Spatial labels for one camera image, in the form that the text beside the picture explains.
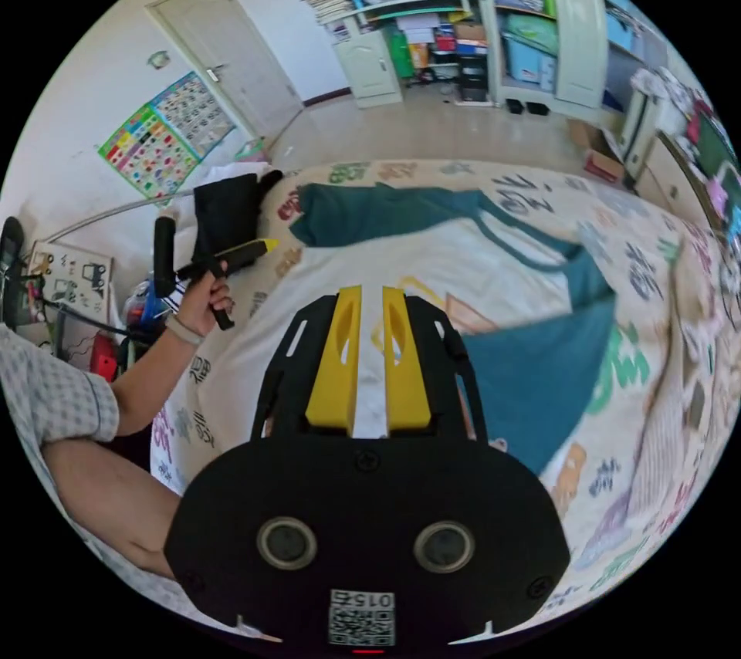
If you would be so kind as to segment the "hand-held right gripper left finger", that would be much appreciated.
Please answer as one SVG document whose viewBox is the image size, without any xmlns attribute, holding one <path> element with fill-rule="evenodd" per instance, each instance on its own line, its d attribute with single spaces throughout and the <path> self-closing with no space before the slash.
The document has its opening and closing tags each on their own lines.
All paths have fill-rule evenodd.
<svg viewBox="0 0 741 659">
<path fill-rule="evenodd" d="M 357 405 L 362 288 L 344 287 L 334 299 L 306 419 L 313 428 L 350 437 Z"/>
</svg>

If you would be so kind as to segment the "person's left hand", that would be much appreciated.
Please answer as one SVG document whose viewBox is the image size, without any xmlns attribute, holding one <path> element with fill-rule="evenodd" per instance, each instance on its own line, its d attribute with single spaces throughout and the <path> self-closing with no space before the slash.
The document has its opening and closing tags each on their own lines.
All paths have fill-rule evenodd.
<svg viewBox="0 0 741 659">
<path fill-rule="evenodd" d="M 184 328 L 189 342 L 204 339 L 217 325 L 216 314 L 224 312 L 229 318 L 235 302 L 232 298 L 224 271 L 225 263 L 218 266 L 216 274 L 207 269 L 203 276 L 192 281 L 181 299 L 175 315 Z"/>
</svg>

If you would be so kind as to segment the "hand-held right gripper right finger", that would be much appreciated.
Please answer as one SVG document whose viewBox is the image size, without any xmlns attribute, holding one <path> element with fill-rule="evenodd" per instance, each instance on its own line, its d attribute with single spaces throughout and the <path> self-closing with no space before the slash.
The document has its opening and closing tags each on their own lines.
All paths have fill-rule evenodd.
<svg viewBox="0 0 741 659">
<path fill-rule="evenodd" d="M 431 411 L 405 294 L 382 289 L 387 434 L 424 431 Z"/>
</svg>

